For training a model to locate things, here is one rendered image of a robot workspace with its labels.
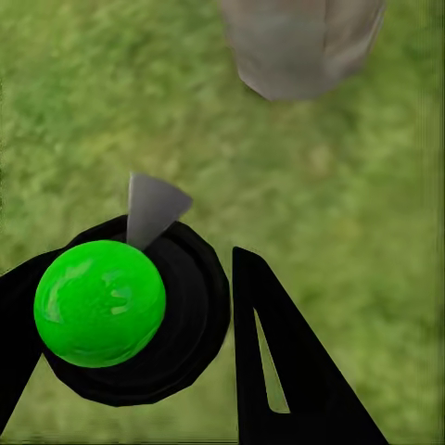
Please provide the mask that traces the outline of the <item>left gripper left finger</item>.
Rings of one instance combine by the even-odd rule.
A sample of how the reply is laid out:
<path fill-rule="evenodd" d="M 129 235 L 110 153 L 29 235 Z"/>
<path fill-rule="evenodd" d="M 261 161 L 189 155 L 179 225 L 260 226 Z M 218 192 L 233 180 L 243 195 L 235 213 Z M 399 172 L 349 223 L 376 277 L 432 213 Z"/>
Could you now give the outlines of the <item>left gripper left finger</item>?
<path fill-rule="evenodd" d="M 59 252 L 42 253 L 0 276 L 0 435 L 43 354 L 33 301 Z"/>

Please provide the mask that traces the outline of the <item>pesticide atomizer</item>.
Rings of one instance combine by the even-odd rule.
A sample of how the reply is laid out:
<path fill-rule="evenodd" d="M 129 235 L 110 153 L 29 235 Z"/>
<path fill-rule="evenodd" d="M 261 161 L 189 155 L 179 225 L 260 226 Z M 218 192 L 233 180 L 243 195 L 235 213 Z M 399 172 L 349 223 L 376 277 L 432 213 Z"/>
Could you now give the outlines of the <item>pesticide atomizer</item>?
<path fill-rule="evenodd" d="M 221 352 L 233 293 L 215 249 L 176 221 L 191 205 L 134 173 L 128 212 L 77 235 L 44 272 L 33 301 L 42 353 L 82 398 L 157 403 Z"/>

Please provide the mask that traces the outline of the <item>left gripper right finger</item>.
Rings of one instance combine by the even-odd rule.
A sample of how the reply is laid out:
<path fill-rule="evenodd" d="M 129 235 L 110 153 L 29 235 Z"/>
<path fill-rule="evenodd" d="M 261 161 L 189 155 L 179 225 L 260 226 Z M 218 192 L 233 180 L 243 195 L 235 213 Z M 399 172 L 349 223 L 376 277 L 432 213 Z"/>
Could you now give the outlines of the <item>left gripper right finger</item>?
<path fill-rule="evenodd" d="M 233 248 L 239 445 L 389 445 L 267 262 Z M 269 408 L 254 310 L 290 413 Z"/>

